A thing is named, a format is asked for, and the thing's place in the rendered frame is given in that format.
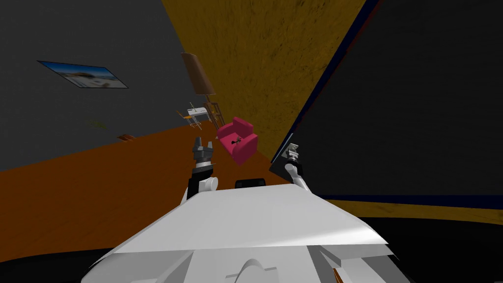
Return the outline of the brown floor lamp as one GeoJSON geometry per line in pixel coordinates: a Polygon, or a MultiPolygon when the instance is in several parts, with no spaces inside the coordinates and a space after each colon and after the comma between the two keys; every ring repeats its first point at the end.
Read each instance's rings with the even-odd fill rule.
{"type": "Polygon", "coordinates": [[[185,52],[182,53],[181,56],[194,88],[195,95],[205,97],[206,101],[203,103],[203,106],[209,115],[209,119],[218,130],[221,126],[225,125],[225,121],[218,103],[210,100],[210,96],[216,94],[213,86],[197,56],[185,52]]]}

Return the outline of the yellow metal chair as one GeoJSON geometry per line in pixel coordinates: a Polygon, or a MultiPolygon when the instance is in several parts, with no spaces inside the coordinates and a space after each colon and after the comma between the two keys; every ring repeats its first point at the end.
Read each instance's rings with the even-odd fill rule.
{"type": "Polygon", "coordinates": [[[184,116],[178,111],[176,111],[176,113],[180,115],[183,119],[185,119],[191,127],[199,128],[200,130],[202,129],[201,123],[194,116],[191,115],[184,116]]]}

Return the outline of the white small table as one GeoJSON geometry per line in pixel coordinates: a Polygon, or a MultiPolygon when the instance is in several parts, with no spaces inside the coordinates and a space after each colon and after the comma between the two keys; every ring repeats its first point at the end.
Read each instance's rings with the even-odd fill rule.
{"type": "Polygon", "coordinates": [[[205,107],[196,108],[192,103],[190,103],[191,108],[187,109],[188,116],[195,117],[200,115],[205,115],[210,118],[208,110],[205,107]]]}

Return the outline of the blue landscape wall picture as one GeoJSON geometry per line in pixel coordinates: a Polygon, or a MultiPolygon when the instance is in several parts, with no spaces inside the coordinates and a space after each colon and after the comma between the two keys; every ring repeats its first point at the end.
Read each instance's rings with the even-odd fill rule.
{"type": "Polygon", "coordinates": [[[128,88],[105,67],[40,60],[38,62],[79,88],[128,88]]]}

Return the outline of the dark grey door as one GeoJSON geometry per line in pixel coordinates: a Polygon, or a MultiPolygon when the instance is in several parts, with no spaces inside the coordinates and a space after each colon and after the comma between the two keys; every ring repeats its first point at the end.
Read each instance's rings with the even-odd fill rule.
{"type": "Polygon", "coordinates": [[[365,0],[287,143],[322,198],[503,209],[503,0],[365,0]]]}

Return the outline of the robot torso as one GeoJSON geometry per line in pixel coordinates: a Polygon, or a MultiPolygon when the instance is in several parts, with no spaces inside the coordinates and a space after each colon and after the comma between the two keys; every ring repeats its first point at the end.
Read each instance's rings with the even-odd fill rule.
{"type": "Polygon", "coordinates": [[[413,283],[356,216],[294,184],[204,189],[79,283],[413,283]]]}

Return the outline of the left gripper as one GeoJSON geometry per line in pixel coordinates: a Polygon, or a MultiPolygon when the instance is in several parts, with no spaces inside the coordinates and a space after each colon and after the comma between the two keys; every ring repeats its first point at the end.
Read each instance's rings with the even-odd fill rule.
{"type": "Polygon", "coordinates": [[[211,141],[208,142],[207,147],[203,147],[201,137],[196,137],[195,146],[193,147],[194,160],[211,161],[213,151],[214,150],[211,141]]]}

